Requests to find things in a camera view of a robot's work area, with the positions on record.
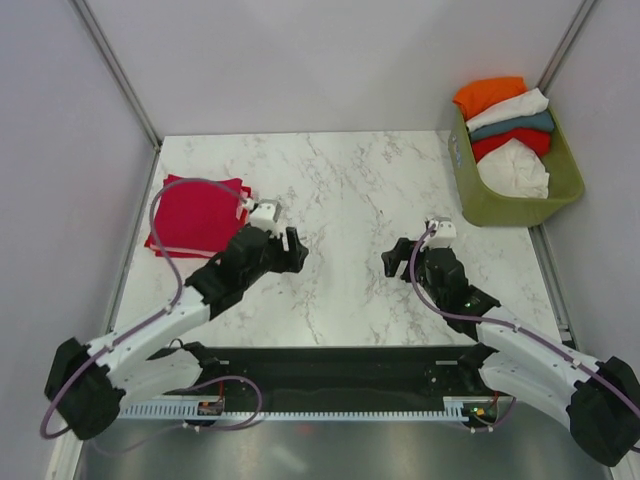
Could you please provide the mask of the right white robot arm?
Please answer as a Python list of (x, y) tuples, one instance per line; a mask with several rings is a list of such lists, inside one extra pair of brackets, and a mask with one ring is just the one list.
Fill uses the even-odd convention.
[(419, 299), (455, 332), (474, 340), (458, 368), (467, 392), (487, 387), (541, 411), (607, 467), (639, 450), (639, 379), (616, 356), (599, 360), (519, 320), (472, 285), (453, 250), (434, 236), (400, 238), (382, 253), (384, 274), (412, 285)]

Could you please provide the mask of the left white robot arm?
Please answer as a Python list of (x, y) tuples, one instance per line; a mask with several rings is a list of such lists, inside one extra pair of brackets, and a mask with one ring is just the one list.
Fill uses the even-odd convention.
[(238, 304), (265, 274), (300, 272), (308, 254), (294, 227), (280, 234), (243, 227), (149, 319), (87, 344), (76, 338), (63, 342), (45, 384), (47, 412), (58, 413), (78, 439), (90, 440), (132, 403), (190, 387), (211, 392), (220, 378), (215, 364), (190, 352), (163, 358), (157, 352)]

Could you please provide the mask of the orange t shirt in bin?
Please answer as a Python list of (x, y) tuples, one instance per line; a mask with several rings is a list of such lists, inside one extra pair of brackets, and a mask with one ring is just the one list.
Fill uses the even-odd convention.
[(452, 103), (460, 110), (463, 118), (469, 120), (489, 107), (521, 95), (527, 90), (524, 78), (519, 76), (476, 80), (462, 87), (454, 95)]

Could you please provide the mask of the olive green plastic bin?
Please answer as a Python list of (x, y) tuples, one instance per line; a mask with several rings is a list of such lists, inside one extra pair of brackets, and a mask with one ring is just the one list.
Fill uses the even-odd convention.
[(454, 114), (448, 139), (458, 196), (464, 219), (478, 227), (534, 227), (584, 193), (581, 172), (562, 129), (551, 134), (551, 150), (542, 157), (550, 174), (545, 199), (514, 198), (489, 189), (481, 180), (461, 112)]

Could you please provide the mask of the right aluminium frame post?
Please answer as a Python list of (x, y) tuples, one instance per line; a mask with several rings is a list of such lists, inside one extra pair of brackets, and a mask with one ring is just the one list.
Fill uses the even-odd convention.
[(537, 88), (544, 94), (550, 90), (582, 31), (600, 4), (601, 0), (580, 2), (537, 82)]

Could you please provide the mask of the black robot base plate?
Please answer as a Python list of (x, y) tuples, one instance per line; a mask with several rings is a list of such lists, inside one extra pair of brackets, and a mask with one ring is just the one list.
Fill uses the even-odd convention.
[(476, 372), (471, 346), (206, 347), (179, 351), (203, 371), (197, 395), (222, 393), (246, 410), (433, 407), (441, 397), (498, 400)]

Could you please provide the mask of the aluminium frame post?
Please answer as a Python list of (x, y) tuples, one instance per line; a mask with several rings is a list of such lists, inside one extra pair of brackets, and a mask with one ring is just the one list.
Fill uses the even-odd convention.
[(151, 144), (153, 150), (158, 153), (161, 150), (162, 139), (137, 95), (90, 3), (85, 0), (70, 0), (69, 5), (85, 28), (103, 64), (109, 71), (118, 90), (134, 114), (145, 137)]
[(537, 82), (537, 88), (544, 94), (550, 90), (582, 31), (600, 4), (601, 0), (580, 2)]

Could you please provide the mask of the white folded shirt in bin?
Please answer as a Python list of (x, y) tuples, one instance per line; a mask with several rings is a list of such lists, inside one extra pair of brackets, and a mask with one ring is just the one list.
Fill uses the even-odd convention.
[(482, 127), (546, 110), (549, 99), (538, 89), (499, 102), (466, 121), (466, 128), (474, 132)]

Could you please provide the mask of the teal shirt in bin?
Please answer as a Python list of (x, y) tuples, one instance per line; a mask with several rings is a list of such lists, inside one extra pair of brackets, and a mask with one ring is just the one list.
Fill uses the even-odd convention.
[(555, 129), (555, 122), (549, 110), (530, 116), (521, 116), (509, 120), (486, 125), (473, 132), (469, 132), (471, 142), (501, 135), (514, 129), (524, 128), (550, 133)]

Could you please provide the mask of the crumpled white shirt in bin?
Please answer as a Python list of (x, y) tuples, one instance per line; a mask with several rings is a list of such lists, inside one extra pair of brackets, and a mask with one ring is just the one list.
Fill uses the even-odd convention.
[(477, 169), (493, 192), (512, 198), (547, 199), (550, 174), (536, 153), (516, 139), (486, 154)]

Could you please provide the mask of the left aluminium frame post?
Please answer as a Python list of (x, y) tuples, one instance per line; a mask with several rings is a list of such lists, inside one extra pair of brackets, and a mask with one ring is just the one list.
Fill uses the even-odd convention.
[(153, 150), (158, 153), (161, 150), (162, 139), (137, 95), (90, 3), (85, 0), (70, 0), (69, 5), (85, 28), (103, 64), (109, 71), (118, 90), (134, 114), (145, 137), (151, 144)]

